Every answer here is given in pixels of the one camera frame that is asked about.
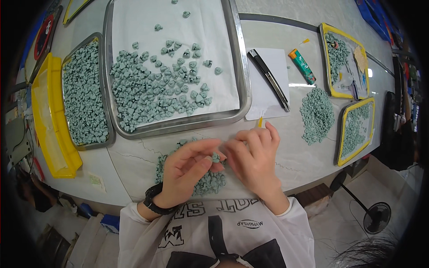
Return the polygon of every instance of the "white sheet of paper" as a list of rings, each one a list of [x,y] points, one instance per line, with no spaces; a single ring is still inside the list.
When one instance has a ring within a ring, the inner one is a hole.
[[[278,85],[289,101],[289,79],[287,77],[286,56],[283,49],[275,48],[246,48],[247,52],[251,49],[256,49],[261,56],[275,79]],[[248,59],[250,71],[250,85],[252,87],[252,105],[249,112],[246,114],[246,120],[256,120],[261,117],[263,111],[264,118],[288,116],[290,112],[286,112],[279,104],[270,85],[262,76],[258,67],[253,60]]]
[[[190,16],[183,18],[183,11],[189,11]],[[163,26],[163,29],[156,32],[156,24]],[[166,46],[167,40],[182,42],[182,47],[173,57],[161,55],[161,48]],[[177,63],[177,59],[189,49],[191,57],[185,59],[183,66],[190,70],[189,62],[196,61],[197,76],[201,77],[201,82],[198,85],[185,83],[189,87],[187,100],[193,101],[191,91],[199,93],[203,83],[210,88],[207,97],[213,97],[210,106],[196,109],[193,115],[240,109],[231,46],[220,0],[181,0],[175,5],[171,1],[116,0],[112,23],[113,62],[116,62],[120,50],[136,51],[132,48],[134,42],[139,42],[139,56],[148,51],[149,56],[156,55],[171,70],[172,64]],[[192,58],[193,43],[201,46],[202,56],[199,59]],[[202,65],[205,60],[213,61],[211,68]],[[145,61],[143,66],[154,73],[161,73],[150,60]],[[222,68],[223,73],[215,75],[216,67]],[[175,112],[172,117],[163,120],[186,116],[186,113]]]

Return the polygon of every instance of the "marble tabletop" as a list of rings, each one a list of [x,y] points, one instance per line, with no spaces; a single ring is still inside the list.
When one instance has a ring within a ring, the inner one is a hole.
[[[93,32],[103,31],[103,19],[106,5],[109,0],[96,0],[90,3],[67,26],[58,24],[52,43],[52,53],[55,57],[64,57],[82,40]],[[343,30],[358,39],[367,52],[381,61],[387,68],[393,70],[391,49],[375,31],[363,20],[353,0],[236,0],[239,12],[269,14],[291,18],[314,26],[326,22]],[[323,61],[316,32],[299,27],[276,24],[272,22],[242,21],[243,35],[247,47],[265,47],[284,49],[289,53],[297,48],[313,70],[319,87],[325,88],[325,74]],[[300,44],[306,38],[309,43]],[[298,69],[295,68],[289,57],[287,64],[290,83],[291,116],[267,119],[281,135],[281,143],[276,156],[276,174],[282,181],[283,190],[310,183],[329,175],[342,167],[334,165],[335,144],[337,136],[336,124],[332,127],[322,143],[308,146],[301,138],[304,127],[299,108],[301,100],[312,89]],[[369,79],[371,96],[376,99],[375,133],[372,143],[359,153],[349,163],[356,161],[371,152],[380,144],[381,111],[384,95],[394,89],[394,79],[378,64],[369,60],[369,68],[373,76]],[[350,103],[346,99],[331,98],[335,118],[339,112]],[[157,157],[169,153],[180,139],[220,138],[224,141],[233,137],[242,129],[250,129],[255,121],[245,121],[173,133],[164,136],[138,140],[126,140],[116,135],[115,143],[109,148],[79,152],[83,167],[75,179],[53,179],[47,176],[46,182],[53,188],[64,193],[84,199],[126,205],[130,198],[139,201],[146,189],[154,184],[154,173]],[[44,173],[49,173],[45,161],[39,159]],[[104,179],[107,193],[100,193],[88,183],[88,173],[100,175]],[[217,195],[207,198],[246,198],[253,196],[235,178],[227,167],[227,185]]]

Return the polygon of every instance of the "fingernail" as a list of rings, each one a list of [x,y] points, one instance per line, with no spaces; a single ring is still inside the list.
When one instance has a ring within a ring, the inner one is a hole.
[[[204,157],[205,159],[207,159],[207,160],[209,160],[210,162],[207,162],[207,161],[202,161],[202,165],[205,167],[205,168],[207,168],[207,169],[209,169],[210,167],[211,167],[211,164],[213,163],[213,159],[211,158],[211,156],[206,156],[206,157]]]

